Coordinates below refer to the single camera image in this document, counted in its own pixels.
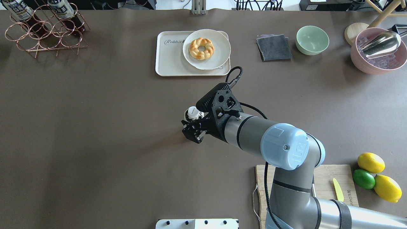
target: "pink bowl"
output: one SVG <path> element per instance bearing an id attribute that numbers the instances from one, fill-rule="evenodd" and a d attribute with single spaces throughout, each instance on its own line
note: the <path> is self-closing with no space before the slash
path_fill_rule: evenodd
<path id="1" fill-rule="evenodd" d="M 400 47 L 397 49 L 397 51 L 394 53 L 396 56 L 395 60 L 399 63 L 395 68 L 393 69 L 383 69 L 376 67 L 369 62 L 367 62 L 363 57 L 363 53 L 361 54 L 358 51 L 358 48 L 356 45 L 360 46 L 362 44 L 358 43 L 358 40 L 360 37 L 367 37 L 368 40 L 375 38 L 377 35 L 379 35 L 382 32 L 386 32 L 388 30 L 381 29 L 381 28 L 368 28 L 363 30 L 362 32 L 359 33 L 359 35 L 356 37 L 355 42 L 352 45 L 352 48 L 350 50 L 350 58 L 352 59 L 353 64 L 362 72 L 367 73 L 367 74 L 384 74 L 391 72 L 393 70 L 399 69 L 403 67 L 403 65 L 407 62 L 407 48 L 406 45 L 404 44 L 403 41 L 401 41 Z"/>

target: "brown table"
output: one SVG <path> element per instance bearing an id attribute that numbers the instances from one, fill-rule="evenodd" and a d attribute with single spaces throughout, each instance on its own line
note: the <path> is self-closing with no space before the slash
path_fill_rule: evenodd
<path id="1" fill-rule="evenodd" d="M 154 228 L 162 218 L 239 218 L 252 211 L 254 167 L 264 161 L 206 136 L 181 133 L 183 112 L 224 77 L 160 77 L 157 35 L 203 28 L 228 33 L 233 88 L 241 102 L 291 123 L 325 145 L 324 164 L 357 168 L 360 153 L 386 162 L 382 174 L 407 190 L 406 68 L 366 75 L 350 60 L 343 33 L 376 13 L 85 11 L 90 48 L 38 60 L 0 36 L 0 228 Z M 1 11 L 0 31 L 11 23 Z M 387 18 L 390 28 L 400 18 Z M 326 51 L 305 56 L 296 31 L 323 28 Z M 285 34 L 293 58 L 262 62 L 258 34 Z M 247 113 L 255 114 L 250 109 Z M 397 203 L 357 187 L 360 206 L 406 216 Z"/>

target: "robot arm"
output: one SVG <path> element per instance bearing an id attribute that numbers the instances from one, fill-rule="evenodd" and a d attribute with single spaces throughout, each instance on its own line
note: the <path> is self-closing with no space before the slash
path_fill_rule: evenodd
<path id="1" fill-rule="evenodd" d="M 182 132 L 196 143 L 210 134 L 276 166 L 266 228 L 407 229 L 407 218 L 312 197 L 314 168 L 325 158 L 324 146 L 290 124 L 243 113 L 231 92 L 236 82 L 216 85 L 188 109 Z"/>

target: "bottle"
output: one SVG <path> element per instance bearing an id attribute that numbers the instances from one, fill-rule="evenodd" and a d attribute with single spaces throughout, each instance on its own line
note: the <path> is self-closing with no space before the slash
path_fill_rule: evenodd
<path id="1" fill-rule="evenodd" d="M 74 30 L 76 28 L 81 33 L 85 31 L 85 23 L 82 23 L 78 15 L 75 15 L 74 9 L 67 0 L 48 0 L 48 5 L 58 19 L 63 20 L 62 23 L 67 29 Z M 73 31 L 72 34 L 74 36 L 81 36 L 81 33 L 78 33 L 78 31 Z"/>
<path id="2" fill-rule="evenodd" d="M 2 0 L 6 9 L 8 9 L 15 19 L 32 27 L 30 33 L 35 33 L 38 38 L 42 38 L 50 32 L 44 23 L 38 23 L 41 20 L 33 13 L 33 10 L 27 6 L 23 0 Z"/>

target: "gray cloth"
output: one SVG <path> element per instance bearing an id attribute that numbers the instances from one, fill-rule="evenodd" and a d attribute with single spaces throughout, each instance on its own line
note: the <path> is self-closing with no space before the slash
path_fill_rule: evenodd
<path id="1" fill-rule="evenodd" d="M 288 37 L 280 35 L 261 35 L 256 39 L 263 61 L 275 59 L 291 59 Z"/>

